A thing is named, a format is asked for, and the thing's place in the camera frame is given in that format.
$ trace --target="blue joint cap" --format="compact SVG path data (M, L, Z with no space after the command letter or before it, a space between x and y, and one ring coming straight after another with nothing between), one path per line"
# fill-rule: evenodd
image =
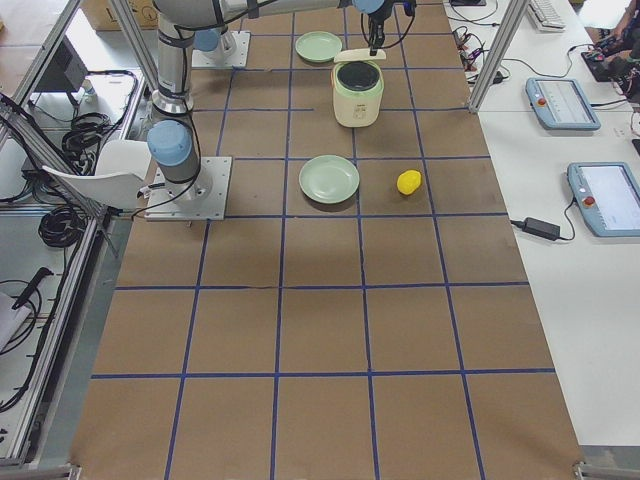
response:
M360 12L369 14L378 10L384 3L384 0L352 0L351 3Z
M193 42L193 48L201 52L213 52L218 48L218 43L220 43L220 32L217 29L198 30Z
M147 146L160 165L175 167L187 159L193 141L187 127L175 120L163 120L149 130Z

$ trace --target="blue control panel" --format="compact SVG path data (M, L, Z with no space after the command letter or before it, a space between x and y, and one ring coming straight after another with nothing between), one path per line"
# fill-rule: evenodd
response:
M626 163L571 163L567 179L598 237L640 237L640 188Z
M530 78L525 88L531 107L543 127L563 130L600 128L600 120L576 80Z

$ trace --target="lemon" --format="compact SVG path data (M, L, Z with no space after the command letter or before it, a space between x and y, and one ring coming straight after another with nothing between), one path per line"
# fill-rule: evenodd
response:
M422 184L422 174L417 170L407 170L398 177L396 186L403 195L411 195Z

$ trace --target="white keyboard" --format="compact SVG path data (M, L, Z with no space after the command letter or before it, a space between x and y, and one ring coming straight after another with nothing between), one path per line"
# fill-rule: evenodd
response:
M551 5L551 0L529 0L527 12L536 28L542 32L562 32L566 28L566 24Z

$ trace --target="green plate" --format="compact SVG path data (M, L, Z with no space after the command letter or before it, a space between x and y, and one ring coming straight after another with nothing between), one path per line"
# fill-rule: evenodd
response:
M312 158L300 170L300 188L320 203L340 203L356 193L360 175L355 165L337 155Z
M296 52L309 62L330 62L342 50L342 40L329 32L309 32L296 40Z

